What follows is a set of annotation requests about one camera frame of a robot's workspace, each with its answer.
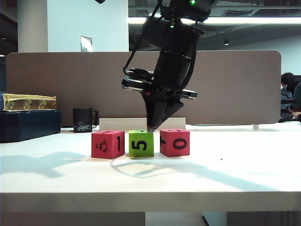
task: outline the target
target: number 0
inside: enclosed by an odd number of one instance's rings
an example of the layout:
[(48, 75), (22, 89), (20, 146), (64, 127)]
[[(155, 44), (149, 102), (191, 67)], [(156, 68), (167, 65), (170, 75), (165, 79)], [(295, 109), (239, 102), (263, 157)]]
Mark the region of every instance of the number 0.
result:
[[(182, 146), (178, 146), (177, 145), (178, 142), (183, 142), (183, 145)], [(173, 143), (174, 149), (181, 150), (181, 149), (186, 148), (186, 146), (187, 146), (187, 141), (185, 139), (178, 138), (178, 139), (174, 140), (174, 143)]]

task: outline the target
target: blue box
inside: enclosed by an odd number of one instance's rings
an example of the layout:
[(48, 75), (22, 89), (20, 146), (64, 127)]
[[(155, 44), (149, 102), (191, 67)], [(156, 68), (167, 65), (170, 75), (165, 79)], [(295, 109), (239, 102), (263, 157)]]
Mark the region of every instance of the blue box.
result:
[(3, 94), (0, 94), (0, 111), (4, 109)]
[(23, 141), (60, 131), (59, 110), (0, 112), (0, 143)]

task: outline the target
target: printed digit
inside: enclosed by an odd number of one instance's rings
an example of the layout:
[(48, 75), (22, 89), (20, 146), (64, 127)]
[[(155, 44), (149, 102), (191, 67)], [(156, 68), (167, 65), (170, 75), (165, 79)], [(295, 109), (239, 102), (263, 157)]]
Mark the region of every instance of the printed digit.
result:
[[(183, 145), (182, 146), (178, 146), (177, 145), (178, 142), (183, 142)], [(186, 148), (186, 146), (187, 146), (187, 141), (185, 139), (178, 138), (178, 139), (174, 140), (174, 143), (173, 143), (174, 149), (181, 150), (181, 149)]]
[(120, 152), (120, 137), (117, 137), (118, 140), (118, 151)]
[(166, 144), (166, 141), (165, 140), (162, 140), (162, 137), (160, 136), (160, 145), (161, 144)]
[(143, 150), (145, 151), (147, 148), (147, 143), (144, 140), (139, 140), (137, 145), (135, 145), (135, 141), (132, 141), (132, 149), (140, 150), (140, 145), (143, 145)]

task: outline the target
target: black mug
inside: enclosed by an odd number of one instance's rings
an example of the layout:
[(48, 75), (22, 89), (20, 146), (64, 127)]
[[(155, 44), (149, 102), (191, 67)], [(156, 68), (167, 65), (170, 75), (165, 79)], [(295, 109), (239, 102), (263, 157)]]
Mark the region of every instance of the black mug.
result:
[[(94, 116), (94, 126), (92, 127), (92, 113)], [(96, 128), (98, 112), (92, 111), (91, 107), (73, 108), (73, 129), (75, 133), (92, 132)]]

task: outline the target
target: red cube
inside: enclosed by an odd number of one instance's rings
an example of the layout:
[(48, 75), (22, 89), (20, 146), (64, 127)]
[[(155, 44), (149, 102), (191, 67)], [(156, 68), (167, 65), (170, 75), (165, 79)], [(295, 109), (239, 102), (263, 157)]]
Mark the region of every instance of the red cube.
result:
[(92, 158), (115, 159), (121, 155), (124, 155), (124, 131), (92, 133)]
[(190, 154), (190, 132), (185, 129), (161, 129), (160, 152), (168, 157)]

